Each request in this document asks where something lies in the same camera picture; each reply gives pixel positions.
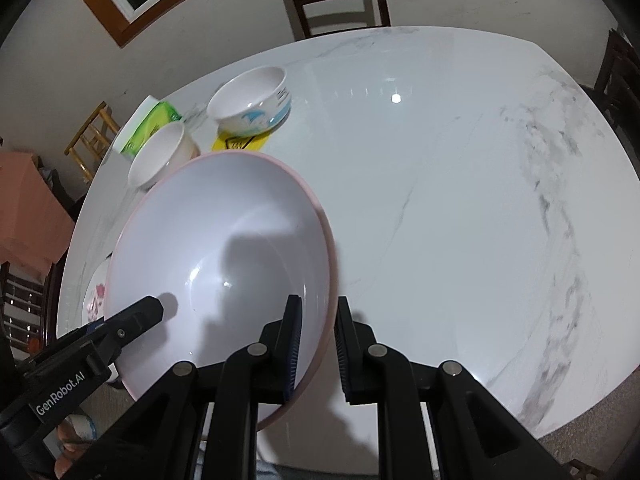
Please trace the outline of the person's left hand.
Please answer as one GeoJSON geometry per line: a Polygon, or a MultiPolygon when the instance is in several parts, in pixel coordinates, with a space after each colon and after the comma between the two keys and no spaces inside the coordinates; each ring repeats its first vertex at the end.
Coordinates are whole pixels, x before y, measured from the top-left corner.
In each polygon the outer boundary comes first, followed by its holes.
{"type": "Polygon", "coordinates": [[[70,467],[93,444],[93,440],[81,439],[75,428],[67,420],[63,420],[56,428],[56,436],[62,444],[61,455],[55,461],[54,472],[56,478],[61,479],[70,467]]]}

